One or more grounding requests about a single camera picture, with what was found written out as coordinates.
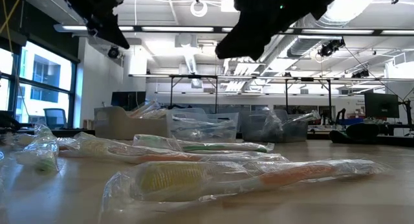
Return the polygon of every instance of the window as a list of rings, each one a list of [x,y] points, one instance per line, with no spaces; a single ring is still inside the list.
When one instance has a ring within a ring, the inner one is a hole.
[[[16,120],[46,123],[45,109],[62,109],[70,127],[69,100],[74,100],[75,69],[72,62],[31,42],[22,48],[20,61]]]
[[[54,53],[28,42],[21,54],[20,77],[71,90],[72,63]],[[36,97],[40,91],[33,91]]]
[[[42,88],[30,88],[31,94],[30,98],[27,98],[27,96],[24,97],[24,103],[20,105],[17,104],[16,108],[16,120],[18,120],[21,123],[38,123],[38,122],[45,122],[45,108],[60,108],[65,111],[66,119],[68,119],[69,114],[69,95],[65,93],[60,93],[57,91],[51,91],[47,89]],[[56,97],[56,102],[49,102],[44,101],[42,99],[33,99],[33,90],[39,91],[36,92],[37,95],[42,97]]]
[[[0,80],[0,110],[8,111],[8,98],[10,96],[10,82],[7,79]]]
[[[0,49],[0,71],[5,74],[13,71],[13,54],[4,49]]]

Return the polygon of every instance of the packaged toothbrush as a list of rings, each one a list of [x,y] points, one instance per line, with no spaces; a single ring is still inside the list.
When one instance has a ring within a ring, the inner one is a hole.
[[[182,202],[271,190],[308,179],[379,174],[369,160],[310,162],[148,162],[118,172],[107,183],[106,204],[122,201]]]
[[[57,172],[59,146],[51,130],[41,124],[35,125],[33,141],[23,151],[16,152],[19,164],[33,166],[42,172]]]
[[[189,162],[248,162],[248,161],[288,161],[277,153],[240,151],[222,154],[195,154],[147,146],[129,146],[121,142],[101,139],[86,133],[79,133],[69,149],[79,156],[141,164],[152,161],[189,161]]]
[[[176,140],[154,135],[137,134],[134,136],[133,146],[147,146],[152,148],[163,148],[176,151],[185,151],[195,153],[195,151],[202,151],[208,153],[209,151],[256,151],[266,153],[273,150],[274,144],[270,143],[266,146],[251,142],[245,143],[202,143],[190,142],[185,140]]]

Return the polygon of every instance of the table surface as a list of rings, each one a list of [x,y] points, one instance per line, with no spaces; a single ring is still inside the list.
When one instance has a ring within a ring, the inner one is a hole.
[[[371,159],[392,169],[372,177],[297,183],[273,192],[225,197],[174,212],[158,212],[139,223],[413,222],[413,150],[308,140],[279,144],[276,152],[291,161]],[[39,175],[13,162],[3,168],[11,224],[96,223],[107,180],[131,166],[79,158],[60,158],[59,165],[60,172],[54,175]]]

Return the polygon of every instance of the metal frame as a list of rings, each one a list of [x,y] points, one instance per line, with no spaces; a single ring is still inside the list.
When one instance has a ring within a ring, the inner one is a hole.
[[[218,103],[219,103],[219,79],[217,76],[214,75],[197,75],[197,74],[189,74],[189,75],[175,75],[172,74],[169,76],[171,78],[171,91],[169,92],[169,106],[171,107],[173,105],[173,89],[175,85],[177,85],[183,78],[189,78],[189,79],[201,79],[201,78],[207,78],[207,80],[214,86],[212,81],[210,81],[209,78],[215,79],[215,93],[210,93],[211,95],[215,94],[215,113],[218,113]],[[174,78],[180,78],[175,84],[174,84]]]
[[[132,75],[130,74],[129,76],[131,77],[155,77],[155,75]],[[235,78],[234,76],[217,76],[217,75],[201,75],[201,74],[160,74],[159,76],[156,77],[165,77],[165,78],[171,78],[171,91],[169,92],[170,94],[170,105],[173,105],[173,88],[175,87],[175,85],[177,85],[183,78],[189,78],[189,79],[201,79],[201,78],[207,78],[207,80],[214,86],[214,84],[210,81],[209,78],[213,78],[215,79],[215,93],[210,93],[210,94],[206,94],[206,95],[215,95],[215,112],[218,113],[218,85],[219,85],[219,79],[226,79],[226,77],[228,78],[234,78],[236,80],[239,79],[256,79],[256,78],[266,78],[266,79],[271,79],[271,80],[284,80],[285,82],[285,97],[286,97],[286,112],[289,110],[289,88],[288,87],[288,83],[290,80],[292,80],[293,84],[297,83],[298,81],[302,81],[302,82],[315,82],[318,81],[320,84],[322,84],[322,86],[324,86],[324,88],[326,88],[328,90],[328,101],[329,101],[329,120],[332,121],[332,88],[331,88],[331,82],[332,80],[345,80],[345,81],[399,81],[399,82],[414,82],[414,79],[403,79],[403,78],[392,78],[392,79],[388,79],[388,78],[374,78],[374,79],[369,79],[369,78],[313,78],[313,77],[302,77],[302,78],[298,78],[298,77],[256,77],[256,76],[246,76],[246,78],[243,78],[242,76],[237,76],[237,78]],[[180,80],[178,82],[176,82],[175,84],[173,83],[174,78],[180,78]],[[323,84],[321,81],[327,81],[328,86],[326,86],[325,84]],[[180,94],[191,94],[189,92],[180,92]],[[241,95],[241,93],[226,93],[229,95]],[[261,95],[270,95],[270,93],[262,93]]]

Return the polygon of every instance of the computer monitor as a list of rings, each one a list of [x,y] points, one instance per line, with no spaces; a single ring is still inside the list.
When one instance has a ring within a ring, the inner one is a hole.
[[[397,95],[364,93],[365,116],[400,118]]]
[[[112,106],[118,106],[125,109],[125,111],[132,111],[138,105],[145,102],[146,92],[112,92]]]

